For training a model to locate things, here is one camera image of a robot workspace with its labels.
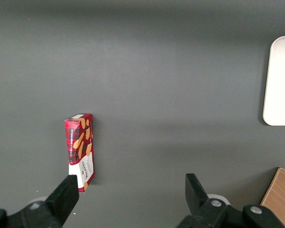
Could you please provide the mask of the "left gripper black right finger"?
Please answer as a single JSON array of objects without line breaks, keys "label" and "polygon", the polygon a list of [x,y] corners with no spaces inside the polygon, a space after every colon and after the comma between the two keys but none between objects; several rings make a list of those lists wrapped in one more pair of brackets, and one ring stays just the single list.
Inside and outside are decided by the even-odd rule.
[{"label": "left gripper black right finger", "polygon": [[241,211],[219,198],[210,198],[194,173],[186,174],[185,197],[190,215],[179,228],[283,228],[268,208],[245,205]]}]

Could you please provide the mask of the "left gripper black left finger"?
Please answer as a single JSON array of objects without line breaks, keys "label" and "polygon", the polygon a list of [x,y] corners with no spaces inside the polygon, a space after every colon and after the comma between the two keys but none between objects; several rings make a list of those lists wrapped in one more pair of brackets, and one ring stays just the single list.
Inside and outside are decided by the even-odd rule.
[{"label": "left gripper black left finger", "polygon": [[61,228],[79,199],[77,176],[68,175],[44,200],[8,215],[0,209],[0,228]]}]

